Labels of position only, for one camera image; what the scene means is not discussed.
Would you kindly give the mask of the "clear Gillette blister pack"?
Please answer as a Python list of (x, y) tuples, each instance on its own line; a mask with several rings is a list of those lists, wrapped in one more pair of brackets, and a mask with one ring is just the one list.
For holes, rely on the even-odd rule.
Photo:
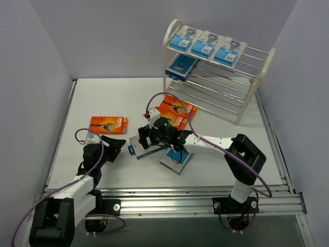
[(184, 25), (170, 39), (168, 47), (174, 50), (187, 52), (189, 47), (195, 43), (195, 41), (201, 36), (202, 33), (202, 30)]
[(209, 59), (216, 48), (219, 48), (225, 37), (210, 31), (204, 31), (191, 48), (191, 54)]

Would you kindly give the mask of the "white Gillette Skinguard razor pack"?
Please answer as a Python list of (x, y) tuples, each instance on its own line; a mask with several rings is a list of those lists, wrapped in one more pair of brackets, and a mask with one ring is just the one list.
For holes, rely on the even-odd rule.
[(223, 43), (215, 53), (213, 61), (234, 68), (246, 46), (246, 42), (225, 37)]

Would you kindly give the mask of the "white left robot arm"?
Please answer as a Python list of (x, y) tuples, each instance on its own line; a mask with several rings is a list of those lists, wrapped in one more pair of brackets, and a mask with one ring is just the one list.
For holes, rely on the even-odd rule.
[(83, 161), (72, 184), (44, 197), (34, 211), (29, 235), (30, 246), (70, 246), (76, 226), (89, 217), (98, 217), (87, 227), (94, 235), (103, 233), (111, 217), (101, 191), (101, 168), (114, 162), (126, 141), (102, 135), (100, 141), (88, 140), (83, 147)]

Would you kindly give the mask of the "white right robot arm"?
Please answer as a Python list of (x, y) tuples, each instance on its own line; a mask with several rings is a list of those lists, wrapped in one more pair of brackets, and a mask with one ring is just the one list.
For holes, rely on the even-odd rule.
[(152, 126), (138, 129), (139, 143), (149, 146), (165, 146), (176, 152), (202, 154), (225, 159), (235, 184), (230, 193), (228, 206), (233, 212), (241, 212), (265, 162), (265, 154), (244, 134), (232, 138), (195, 135), (191, 130), (179, 130), (160, 117)]

